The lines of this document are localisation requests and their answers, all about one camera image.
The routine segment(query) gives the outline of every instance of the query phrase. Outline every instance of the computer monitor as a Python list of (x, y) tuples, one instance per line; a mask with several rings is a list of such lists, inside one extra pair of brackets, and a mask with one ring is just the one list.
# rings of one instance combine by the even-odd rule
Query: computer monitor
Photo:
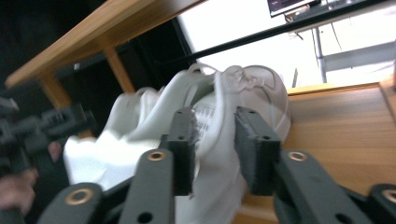
[(320, 0), (267, 0), (271, 17), (281, 15), (287, 11), (293, 10), (307, 4), (314, 4)]

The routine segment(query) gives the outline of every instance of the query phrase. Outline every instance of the hand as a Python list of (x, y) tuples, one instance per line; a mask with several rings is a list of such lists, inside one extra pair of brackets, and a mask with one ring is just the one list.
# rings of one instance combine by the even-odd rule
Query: hand
[[(48, 151), (53, 161), (57, 161), (63, 153), (61, 145), (52, 142)], [(19, 208), (26, 215), (35, 199), (33, 186), (38, 178), (36, 169), (31, 169), (17, 175), (6, 175), (0, 178), (0, 211)]]

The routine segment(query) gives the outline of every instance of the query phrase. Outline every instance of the white sneaker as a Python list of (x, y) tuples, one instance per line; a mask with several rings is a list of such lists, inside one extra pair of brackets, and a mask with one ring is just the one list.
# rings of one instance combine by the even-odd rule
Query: white sneaker
[[(230, 223), (246, 188), (233, 146), (233, 114), (238, 106), (254, 109), (285, 139), (290, 126), (288, 96), (279, 76), (266, 67), (232, 66), (223, 73), (206, 77), (191, 71), (196, 67), (199, 65), (177, 74), (143, 120), (136, 122), (132, 117), (137, 115), (129, 112), (114, 112), (117, 116), (110, 122), (110, 115), (107, 126), (110, 132), (102, 133), (97, 141), (85, 144), (69, 140), (65, 146), (65, 163), (69, 175), (74, 177), (71, 183), (91, 181), (104, 189), (119, 184), (122, 178), (134, 173), (138, 157), (147, 150), (134, 148), (137, 143), (143, 141), (144, 146), (149, 145), (145, 141), (159, 143), (161, 135), (169, 132), (173, 114), (181, 107), (194, 105), (201, 135), (196, 149), (200, 168), (194, 179), (193, 194), (176, 199), (176, 221), (178, 224)], [(126, 119), (134, 121), (123, 127), (122, 121)], [(116, 141), (100, 141), (106, 134), (117, 136), (113, 137)]]
[(290, 128), (289, 99), (279, 75), (270, 68), (232, 66), (215, 74), (215, 91), (194, 105), (201, 140), (200, 170), (193, 196), (177, 197), (177, 223), (231, 223), (245, 192), (234, 150), (234, 113), (256, 110), (284, 141)]

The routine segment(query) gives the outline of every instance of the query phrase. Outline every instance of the shoe tongue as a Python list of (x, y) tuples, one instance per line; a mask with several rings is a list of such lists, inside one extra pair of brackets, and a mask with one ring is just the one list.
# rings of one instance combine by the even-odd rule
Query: shoe tongue
[(212, 123), (213, 116), (216, 109), (216, 96), (212, 91), (202, 99), (200, 99), (194, 106), (196, 121), (196, 130), (200, 141), (205, 138), (205, 133)]

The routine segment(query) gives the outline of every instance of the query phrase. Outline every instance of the wooden table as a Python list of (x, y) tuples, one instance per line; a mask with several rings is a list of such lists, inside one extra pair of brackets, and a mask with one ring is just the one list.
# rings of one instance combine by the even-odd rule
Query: wooden table
[(103, 51), (122, 89), (134, 92), (114, 48), (201, 2), (204, 0), (109, 0), (11, 74), (6, 86), (12, 88), (28, 79), (38, 78), (55, 107), (70, 105), (71, 99), (53, 75), (54, 71)]
[[(311, 153), (337, 183), (363, 195), (396, 184), (396, 122), (383, 93), (379, 83), (293, 93), (283, 148)], [(277, 223), (273, 198), (247, 195), (239, 223)]]

